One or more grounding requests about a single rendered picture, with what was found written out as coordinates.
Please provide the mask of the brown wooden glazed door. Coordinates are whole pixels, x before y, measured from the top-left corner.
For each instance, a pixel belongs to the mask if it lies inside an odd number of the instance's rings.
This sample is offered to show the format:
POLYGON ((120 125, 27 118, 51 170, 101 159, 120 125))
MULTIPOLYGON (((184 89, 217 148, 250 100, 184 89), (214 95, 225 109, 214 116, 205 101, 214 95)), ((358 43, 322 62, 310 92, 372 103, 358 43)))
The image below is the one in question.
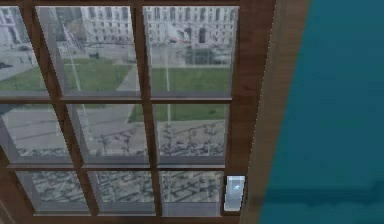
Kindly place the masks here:
POLYGON ((289 89, 296 67, 311 0, 0 0, 0 6, 17 6, 32 41, 42 76, 48 89, 45 102, 57 110, 59 123, 69 145, 69 153, 90 209, 87 216, 38 216, 20 181, 0 147, 0 201, 15 224, 259 224, 272 161, 289 89), (133 9, 133 33, 139 71, 139 104, 144 110, 153 187, 158 189, 158 158, 155 150, 152 106, 168 100, 151 93, 147 45, 144 41, 145 6, 211 5, 240 9, 235 45, 235 74, 230 106, 230 143, 224 173, 246 178, 243 208, 222 212, 218 217, 165 217, 161 197, 154 198, 153 217, 102 216, 92 191, 79 143, 59 85, 48 42, 35 11, 40 5, 122 5, 133 9))

